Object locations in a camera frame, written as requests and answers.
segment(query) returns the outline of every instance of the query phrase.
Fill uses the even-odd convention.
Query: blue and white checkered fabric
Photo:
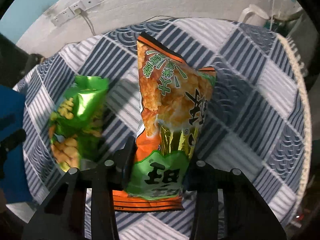
[[[122,148],[140,121],[136,39],[147,32],[198,69],[212,65],[217,83],[197,143],[215,168],[239,168],[282,225],[293,215],[304,156],[303,106],[282,44],[273,32],[242,23],[170,19],[131,25],[69,44],[36,66],[16,90],[26,94],[23,145],[28,185],[39,203],[61,177],[47,120],[75,75],[110,79],[103,152]],[[188,239],[194,194],[185,211],[116,213],[121,239]],[[86,236],[90,238],[90,194]]]

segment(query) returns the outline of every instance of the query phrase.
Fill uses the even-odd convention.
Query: electrical socket
[[[70,10],[77,15],[77,13],[75,12],[76,9],[82,9],[83,11],[85,11],[85,6],[81,1],[75,2],[73,5],[69,6]]]
[[[68,7],[58,15],[56,15],[54,18],[51,19],[51,22],[56,26],[60,27],[62,24],[64,24],[66,21],[74,18],[75,15],[71,11],[71,9]]]
[[[99,0],[81,0],[83,5],[85,6],[85,9],[88,10],[92,8],[93,6],[96,6],[97,4],[100,3]]]
[[[64,22],[72,19],[75,17],[75,14],[73,13],[73,11],[68,7],[66,8],[64,11],[62,11],[60,13],[60,15],[62,16],[62,18],[64,19]]]
[[[62,19],[61,15],[58,14],[54,18],[51,19],[51,22],[56,26],[60,27],[65,21]]]

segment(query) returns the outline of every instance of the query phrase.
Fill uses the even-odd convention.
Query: bolt head
[[[104,162],[104,165],[107,166],[107,167],[110,167],[112,166],[113,164],[115,164],[115,162],[113,160],[106,160]]]
[[[70,168],[70,169],[68,170],[68,172],[69,172],[70,174],[75,174],[77,171],[78,171],[77,168]]]
[[[232,170],[232,173],[233,173],[234,175],[240,175],[240,174],[241,174],[241,170],[239,170],[239,169],[233,169],[233,170]]]
[[[196,162],[198,167],[204,167],[205,166],[205,162],[204,161],[197,161]]]

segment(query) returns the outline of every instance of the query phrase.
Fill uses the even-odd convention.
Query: chip bag
[[[146,33],[138,37],[141,121],[130,182],[113,191],[119,211],[183,210],[181,184],[203,126],[215,70],[194,70]]]
[[[108,80],[76,76],[50,116],[51,150],[63,171],[92,168],[98,161]]]

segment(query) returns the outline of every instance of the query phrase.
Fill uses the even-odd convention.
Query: white wall
[[[28,53],[49,57],[65,44],[92,36],[80,16],[55,27],[50,18],[78,0],[59,0],[23,34],[17,45]],[[272,0],[101,0],[87,11],[97,34],[139,23],[156,15],[211,17],[237,20],[241,11],[254,3],[271,13]],[[276,0],[275,14],[294,11],[291,0]]]

